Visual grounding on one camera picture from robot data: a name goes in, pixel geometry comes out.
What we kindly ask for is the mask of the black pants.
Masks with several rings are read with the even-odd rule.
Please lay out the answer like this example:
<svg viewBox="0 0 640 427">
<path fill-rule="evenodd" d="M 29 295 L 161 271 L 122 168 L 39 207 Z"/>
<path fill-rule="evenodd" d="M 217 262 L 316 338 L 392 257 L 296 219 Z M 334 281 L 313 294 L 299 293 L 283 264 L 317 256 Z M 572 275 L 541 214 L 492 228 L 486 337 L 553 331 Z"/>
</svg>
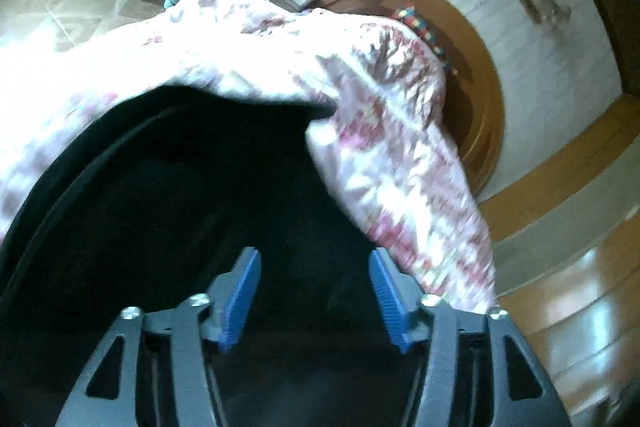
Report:
<svg viewBox="0 0 640 427">
<path fill-rule="evenodd" d="M 1 243 L 1 421 L 56 426 L 122 309 L 174 309 L 232 270 L 262 275 L 238 343 L 203 343 L 224 426 L 405 426 L 419 355 L 390 342 L 373 239 L 311 159 L 317 102 L 157 88 L 90 124 Z M 145 335 L 139 426 L 178 426 L 169 340 Z"/>
</svg>

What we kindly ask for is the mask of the wooden wardrobe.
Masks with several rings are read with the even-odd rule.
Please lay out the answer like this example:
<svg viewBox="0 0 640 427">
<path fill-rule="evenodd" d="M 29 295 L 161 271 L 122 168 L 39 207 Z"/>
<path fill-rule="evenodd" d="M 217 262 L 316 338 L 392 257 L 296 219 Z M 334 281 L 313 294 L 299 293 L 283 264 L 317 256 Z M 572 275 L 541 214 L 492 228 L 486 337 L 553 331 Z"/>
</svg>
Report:
<svg viewBox="0 0 640 427">
<path fill-rule="evenodd" d="M 639 384 L 639 101 L 482 202 L 500 303 L 575 426 L 606 426 Z"/>
</svg>

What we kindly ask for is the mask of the floral rose bedspread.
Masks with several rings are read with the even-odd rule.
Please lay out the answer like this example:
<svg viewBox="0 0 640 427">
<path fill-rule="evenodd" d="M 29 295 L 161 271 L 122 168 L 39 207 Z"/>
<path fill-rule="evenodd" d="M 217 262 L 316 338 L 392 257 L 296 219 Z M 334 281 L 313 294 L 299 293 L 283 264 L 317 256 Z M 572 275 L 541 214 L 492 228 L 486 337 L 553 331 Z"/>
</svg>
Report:
<svg viewBox="0 0 640 427">
<path fill-rule="evenodd" d="M 488 225 L 442 124 L 445 76 L 405 25 L 266 0 L 180 0 L 1 77 L 1 224 L 52 162 L 116 104 L 160 86 L 245 102 L 317 102 L 312 160 L 361 231 L 424 291 L 462 311 L 496 301 Z"/>
</svg>

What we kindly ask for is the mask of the wooden curved headboard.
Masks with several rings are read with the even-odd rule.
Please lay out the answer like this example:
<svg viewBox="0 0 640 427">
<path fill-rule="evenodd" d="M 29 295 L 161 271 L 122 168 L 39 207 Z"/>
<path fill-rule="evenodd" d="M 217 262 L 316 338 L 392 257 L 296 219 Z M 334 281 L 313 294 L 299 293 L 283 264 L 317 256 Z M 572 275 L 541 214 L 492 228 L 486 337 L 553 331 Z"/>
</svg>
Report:
<svg viewBox="0 0 640 427">
<path fill-rule="evenodd" d="M 504 106 L 494 61 L 472 24 L 447 0 L 319 0 L 322 8 L 333 12 L 378 16 L 390 16 L 406 4 L 435 31 L 451 63 L 442 116 L 471 191 L 478 194 L 497 166 Z"/>
</svg>

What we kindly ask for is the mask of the colourful striped pillow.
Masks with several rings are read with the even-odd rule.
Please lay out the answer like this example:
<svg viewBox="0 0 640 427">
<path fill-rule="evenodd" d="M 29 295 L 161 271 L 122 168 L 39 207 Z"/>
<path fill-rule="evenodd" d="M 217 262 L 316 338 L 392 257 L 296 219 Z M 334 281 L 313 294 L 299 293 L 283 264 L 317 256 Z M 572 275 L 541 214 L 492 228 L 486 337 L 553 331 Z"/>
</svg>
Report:
<svg viewBox="0 0 640 427">
<path fill-rule="evenodd" d="M 438 43 L 436 35 L 431 26 L 426 20 L 418 13 L 416 7 L 413 4 L 405 4 L 400 6 L 393 12 L 394 20 L 398 20 L 411 31 L 413 31 L 436 55 L 442 64 L 442 69 L 448 77 L 457 77 L 458 71 L 451 66 L 448 60 L 448 55 L 445 49 Z"/>
</svg>

